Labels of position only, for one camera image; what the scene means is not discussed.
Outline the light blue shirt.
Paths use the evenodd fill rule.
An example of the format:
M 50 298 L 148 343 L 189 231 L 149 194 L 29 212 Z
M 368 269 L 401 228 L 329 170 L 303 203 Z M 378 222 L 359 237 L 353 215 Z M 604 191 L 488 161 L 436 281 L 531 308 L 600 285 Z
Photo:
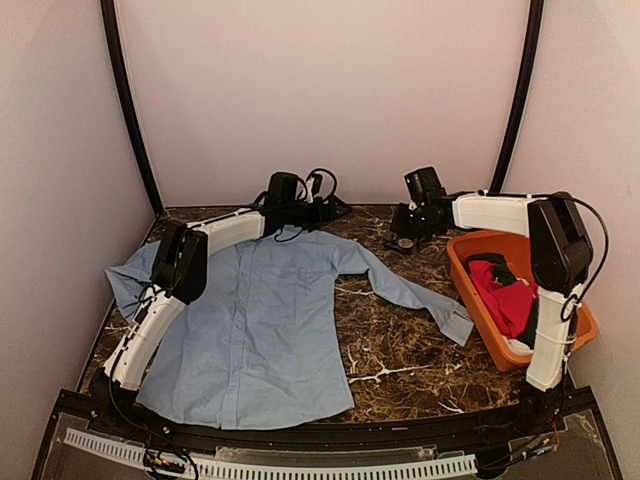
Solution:
M 287 230 L 212 255 L 207 286 L 171 323 L 137 400 L 176 423 L 287 428 L 351 409 L 334 320 L 334 285 L 364 274 L 395 305 L 426 309 L 464 344 L 473 328 L 455 300 L 412 283 L 359 243 Z

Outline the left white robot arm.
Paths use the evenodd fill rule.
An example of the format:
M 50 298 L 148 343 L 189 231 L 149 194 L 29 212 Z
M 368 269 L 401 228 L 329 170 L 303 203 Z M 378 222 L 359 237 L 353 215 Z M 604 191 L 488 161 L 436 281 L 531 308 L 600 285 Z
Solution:
M 336 196 L 337 186 L 337 177 L 322 167 L 305 178 L 276 172 L 268 188 L 245 207 L 198 222 L 168 222 L 132 326 L 97 369 L 90 387 L 138 391 L 171 323 L 204 293 L 209 257 L 244 241 L 274 235 L 286 226 L 310 232 L 347 215 L 351 207 Z

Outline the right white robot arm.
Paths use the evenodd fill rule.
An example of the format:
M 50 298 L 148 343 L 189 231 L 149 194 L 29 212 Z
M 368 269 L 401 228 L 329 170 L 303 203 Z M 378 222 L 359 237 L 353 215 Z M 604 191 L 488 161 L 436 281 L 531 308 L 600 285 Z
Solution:
M 577 210 L 581 200 L 566 192 L 551 195 L 490 195 L 486 192 L 447 195 L 442 189 L 424 202 L 401 203 L 394 211 L 389 246 L 410 241 L 418 249 L 450 228 L 517 235 L 529 245 L 530 269 L 537 287 L 535 343 L 526 381 L 547 392 L 563 378 L 574 348 L 578 311 L 594 281 L 588 270 L 593 247 Z

